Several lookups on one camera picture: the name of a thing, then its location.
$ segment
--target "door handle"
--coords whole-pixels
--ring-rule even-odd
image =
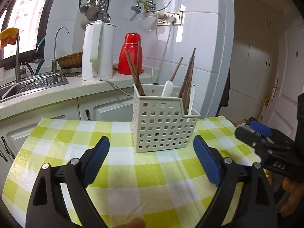
[[[2,139],[2,141],[4,143],[4,147],[5,147],[5,150],[8,153],[8,155],[10,155],[13,159],[15,159],[15,155],[13,154],[13,152],[7,146],[7,143],[6,143],[5,138],[3,137],[3,135],[1,136],[1,139]]]
[[[90,111],[89,111],[89,109],[86,109],[85,112],[86,112],[85,114],[87,115],[88,121],[91,121],[91,116],[90,116]]]
[[[275,93],[276,93],[276,90],[277,90],[277,86],[278,86],[278,79],[275,79],[275,84],[272,86],[270,101],[273,101],[273,99],[275,98]]]
[[[1,149],[0,149],[0,157],[3,158],[5,160],[5,162],[8,162],[7,158],[4,156],[3,152],[1,151]]]

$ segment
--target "human hand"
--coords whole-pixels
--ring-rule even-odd
[[[146,223],[142,218],[135,218],[127,224],[116,226],[114,228],[145,228],[145,227],[146,227]]]
[[[266,175],[268,175],[267,179],[269,184],[272,185],[273,172],[266,170]],[[293,213],[299,204],[304,194],[304,183],[300,183],[286,177],[282,183],[282,188],[286,192],[290,193],[290,196],[279,210],[279,213],[282,215],[282,217],[287,217]]]

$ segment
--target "kettle handle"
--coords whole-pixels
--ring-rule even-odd
[[[91,46],[91,63],[93,65],[92,66],[93,73],[98,70],[98,64],[99,64],[98,49],[99,49],[99,41],[103,28],[104,28],[103,21],[95,21],[93,28],[93,36],[92,36],[92,46]]]

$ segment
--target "red lid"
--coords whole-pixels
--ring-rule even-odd
[[[125,36],[125,44],[138,44],[138,41],[140,41],[138,33],[127,33]]]

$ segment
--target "window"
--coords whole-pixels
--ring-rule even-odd
[[[5,12],[3,13],[3,15],[2,15],[1,18],[0,18],[0,30],[1,30],[1,28],[2,28],[2,25],[3,25],[3,22],[4,22],[5,15],[6,15],[6,10],[5,10]]]
[[[38,29],[40,18],[43,14],[44,5],[49,2],[49,0],[15,0],[15,4],[10,10],[10,16],[6,21],[8,21],[5,28],[15,27],[21,29],[23,26],[22,35],[20,35],[20,47],[19,53],[26,51],[31,51],[36,49]],[[0,26],[3,24],[5,14],[0,19]],[[8,58],[16,54],[16,46],[8,45],[3,49],[3,59]]]

